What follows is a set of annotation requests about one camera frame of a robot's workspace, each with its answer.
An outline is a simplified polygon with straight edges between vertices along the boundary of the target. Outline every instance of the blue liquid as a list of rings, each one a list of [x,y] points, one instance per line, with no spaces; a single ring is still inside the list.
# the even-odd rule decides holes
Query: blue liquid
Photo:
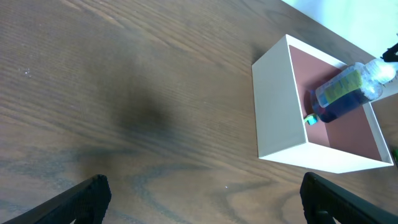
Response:
[[[338,98],[325,108],[319,105],[315,91],[311,91],[311,105],[314,113],[325,123],[334,121],[351,110],[369,102],[360,89],[354,90]]]

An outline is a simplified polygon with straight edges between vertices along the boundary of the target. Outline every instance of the green label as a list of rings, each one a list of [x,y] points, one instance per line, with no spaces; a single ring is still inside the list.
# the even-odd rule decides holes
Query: green label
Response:
[[[325,89],[325,96],[329,104],[338,98],[361,88],[362,78],[358,70],[354,70],[337,82],[333,83]]]

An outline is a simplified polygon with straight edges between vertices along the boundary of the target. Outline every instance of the brown wooden surface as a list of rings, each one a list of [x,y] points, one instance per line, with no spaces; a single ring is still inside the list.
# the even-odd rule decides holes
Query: brown wooden surface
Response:
[[[105,174],[105,223],[304,223],[308,170],[257,158],[251,64],[284,34],[371,59],[279,0],[0,1],[0,222]],[[395,167],[317,173],[398,213]]]

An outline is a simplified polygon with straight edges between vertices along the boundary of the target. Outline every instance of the white box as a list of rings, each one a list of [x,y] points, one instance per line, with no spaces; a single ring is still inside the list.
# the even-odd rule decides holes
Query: white box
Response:
[[[394,165],[370,103],[328,124],[303,122],[306,90],[345,66],[289,35],[253,64],[260,159],[334,173]]]

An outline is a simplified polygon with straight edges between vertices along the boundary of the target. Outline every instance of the transparent bottle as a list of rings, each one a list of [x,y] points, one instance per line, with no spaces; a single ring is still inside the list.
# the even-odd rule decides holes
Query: transparent bottle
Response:
[[[396,76],[398,63],[376,58],[366,65],[354,63],[337,76],[311,91],[314,113],[329,123],[364,103],[379,98],[383,84]]]

